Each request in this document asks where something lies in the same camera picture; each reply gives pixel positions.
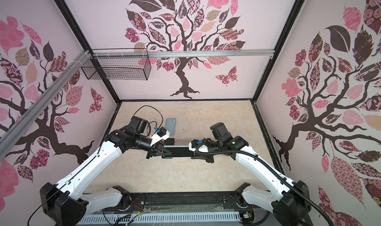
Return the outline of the black corner frame post left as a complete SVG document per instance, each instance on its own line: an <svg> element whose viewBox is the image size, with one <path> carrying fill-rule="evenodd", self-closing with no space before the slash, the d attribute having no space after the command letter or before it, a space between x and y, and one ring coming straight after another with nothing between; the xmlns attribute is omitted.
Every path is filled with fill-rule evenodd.
<svg viewBox="0 0 381 226"><path fill-rule="evenodd" d="M57 5L58 9L60 10L61 14L65 18L67 24L71 28L73 34L75 35L76 39L78 40L79 44L85 51L89 51L90 55L92 56L94 54L91 46L89 45L85 35L83 34L80 26L78 25L76 19L74 18L72 12L68 8L66 2L64 0L53 0L55 4ZM91 62L93 66L95 67L96 72L99 74L101 80L105 84L107 90L109 91L112 99L115 101L117 105L121 103L120 98L118 97L115 89L113 88L111 82L107 79L106 74L104 70L101 67L101 64L97 59L91 59Z"/></svg>

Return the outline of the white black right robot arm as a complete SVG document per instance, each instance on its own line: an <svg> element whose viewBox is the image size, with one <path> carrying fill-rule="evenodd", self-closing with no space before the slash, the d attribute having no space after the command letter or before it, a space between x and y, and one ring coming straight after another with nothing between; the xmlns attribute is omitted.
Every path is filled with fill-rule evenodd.
<svg viewBox="0 0 381 226"><path fill-rule="evenodd" d="M214 140L204 138L192 140L188 147L197 159L214 162L214 156L226 155L245 166L266 187L259 190L245 187L241 196L247 204L259 206L272 213L282 226L306 226L305 217L315 209L327 221L334 223L327 213L310 199L309 188L301 180L295 182L266 162L249 143L240 136L232 137L224 123L210 128Z"/></svg>

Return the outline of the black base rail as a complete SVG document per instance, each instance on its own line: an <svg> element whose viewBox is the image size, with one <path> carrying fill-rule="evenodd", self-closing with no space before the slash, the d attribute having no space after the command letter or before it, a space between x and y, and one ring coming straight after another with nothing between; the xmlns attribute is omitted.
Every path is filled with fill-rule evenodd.
<svg viewBox="0 0 381 226"><path fill-rule="evenodd" d="M168 225L126 225L111 223L109 226L269 226L271 214L255 205L244 202L236 191L216 192L165 192L165 193L132 193L127 209L118 207L106 208L93 214L132 214L143 213L192 213L192 212L238 212L240 222L225 223L171 223Z"/></svg>

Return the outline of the aluminium rail left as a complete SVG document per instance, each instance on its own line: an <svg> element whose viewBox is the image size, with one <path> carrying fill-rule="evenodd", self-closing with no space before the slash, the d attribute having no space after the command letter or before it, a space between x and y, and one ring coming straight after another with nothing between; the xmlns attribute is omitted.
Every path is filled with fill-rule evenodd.
<svg viewBox="0 0 381 226"><path fill-rule="evenodd" d="M54 81L46 91L39 97L37 101L16 121L16 123L1 138L1 159L16 145L17 141L30 128L30 126L38 119L39 115L52 102L53 98L59 93L64 85L74 76L74 74L90 60L89 51L82 51L61 75Z"/></svg>

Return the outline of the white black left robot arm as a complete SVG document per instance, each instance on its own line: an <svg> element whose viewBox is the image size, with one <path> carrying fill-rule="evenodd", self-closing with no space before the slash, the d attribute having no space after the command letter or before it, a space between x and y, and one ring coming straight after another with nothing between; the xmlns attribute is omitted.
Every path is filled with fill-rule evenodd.
<svg viewBox="0 0 381 226"><path fill-rule="evenodd" d="M40 189L43 212L58 226L75 226L84 216L110 207L126 210L130 193L120 186L106 191L86 194L85 189L115 159L129 149L147 152L147 158L170 154L164 141L170 133L161 127L151 135L143 132L149 122L132 117L128 125L112 131L101 146L80 166L55 184Z"/></svg>

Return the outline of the aluminium rail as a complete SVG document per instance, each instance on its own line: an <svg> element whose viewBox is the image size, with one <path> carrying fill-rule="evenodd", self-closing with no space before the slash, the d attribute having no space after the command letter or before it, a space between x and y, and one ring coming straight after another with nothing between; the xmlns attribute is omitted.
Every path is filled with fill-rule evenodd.
<svg viewBox="0 0 381 226"><path fill-rule="evenodd" d="M232 56L270 56L272 57L275 50L217 50L217 51L166 51L166 52L112 52L110 50L93 50L93 57L146 57L146 58L170 58L170 57L232 57Z"/></svg>
<svg viewBox="0 0 381 226"><path fill-rule="evenodd" d="M16 145L17 141L30 128L30 126L38 119L39 115L52 102L53 98L59 93L64 85L74 76L74 74L90 60L89 51L82 51L61 75L54 81L46 91L39 97L37 101L16 121L16 123L1 138L1 159Z"/></svg>

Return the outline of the black corner frame post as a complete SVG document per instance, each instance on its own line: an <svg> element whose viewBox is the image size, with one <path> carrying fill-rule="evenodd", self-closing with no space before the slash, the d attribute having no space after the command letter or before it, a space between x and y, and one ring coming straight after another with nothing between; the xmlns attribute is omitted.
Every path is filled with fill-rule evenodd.
<svg viewBox="0 0 381 226"><path fill-rule="evenodd" d="M58 9L60 10L61 14L65 18L67 24L71 28L73 34L75 35L76 39L78 40L79 44L85 51L89 51L90 55L92 56L94 54L91 46L89 45L85 35L83 34L80 26L78 25L76 19L74 18L72 12L68 8L66 2L64 0L53 0L55 4L57 5ZM115 101L117 105L121 103L120 98L118 97L115 89L113 88L111 82L107 79L106 74L104 70L101 67L101 64L97 59L91 59L91 62L93 66L95 67L96 72L99 74L101 80L105 84L107 90L109 91L112 99Z"/></svg>
<svg viewBox="0 0 381 226"><path fill-rule="evenodd" d="M295 0L293 7L289 13L289 16L286 20L286 23L282 29L280 37L278 38L277 43L275 45L274 54L270 58L267 66L266 66L266 68L265 68L265 70L261 76L261 79L259 81L257 89L254 93L253 98L252 98L252 103L256 103L258 101L258 99L259 99L259 97L260 97L260 95L261 95L261 93L265 87L265 84L266 84L266 82L267 82L267 80L271 74L271 71L274 68L278 57L280 56L282 48L286 43L286 40L287 40L287 38L291 32L291 29L293 28L293 25L294 25L298 15L299 15L299 13L301 12L301 9L302 9L305 1L306 0Z"/></svg>

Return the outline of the light green phone case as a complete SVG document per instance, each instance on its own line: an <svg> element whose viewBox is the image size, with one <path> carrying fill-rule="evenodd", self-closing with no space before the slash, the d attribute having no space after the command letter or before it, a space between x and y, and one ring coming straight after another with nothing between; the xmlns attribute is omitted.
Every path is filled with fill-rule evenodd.
<svg viewBox="0 0 381 226"><path fill-rule="evenodd" d="M175 118L167 118L165 128L169 131L170 136L175 135L176 131L176 119Z"/></svg>

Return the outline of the black corner frame post right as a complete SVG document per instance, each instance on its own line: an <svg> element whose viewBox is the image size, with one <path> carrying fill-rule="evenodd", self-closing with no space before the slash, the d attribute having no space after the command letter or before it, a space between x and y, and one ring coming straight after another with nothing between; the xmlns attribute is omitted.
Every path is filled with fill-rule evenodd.
<svg viewBox="0 0 381 226"><path fill-rule="evenodd" d="M280 37L278 38L277 43L275 45L274 54L270 58L267 66L266 66L266 68L265 68L265 70L261 76L261 79L259 81L257 89L254 93L253 98L252 98L252 103L256 103L258 101L258 99L259 99L259 97L260 97L260 95L261 95L261 93L265 87L265 84L266 84L266 82L267 82L267 80L271 74L271 71L274 68L278 57L280 56L282 48L286 43L286 40L287 40L287 38L291 32L291 29L293 28L293 25L294 25L298 15L299 15L299 13L301 12L301 9L302 9L305 1L306 0L295 0L293 7L289 13L289 16L286 20L286 23L282 29Z"/></svg>

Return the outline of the aluminium rail back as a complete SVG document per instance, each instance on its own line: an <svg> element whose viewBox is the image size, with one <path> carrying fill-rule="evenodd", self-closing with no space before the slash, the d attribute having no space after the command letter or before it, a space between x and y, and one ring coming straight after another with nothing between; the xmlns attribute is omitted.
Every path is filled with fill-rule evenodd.
<svg viewBox="0 0 381 226"><path fill-rule="evenodd" d="M93 57L146 57L146 58L170 58L170 57L232 57L232 56L270 56L272 57L275 50L217 50L217 51L166 51L166 52L112 52L110 50L93 50Z"/></svg>

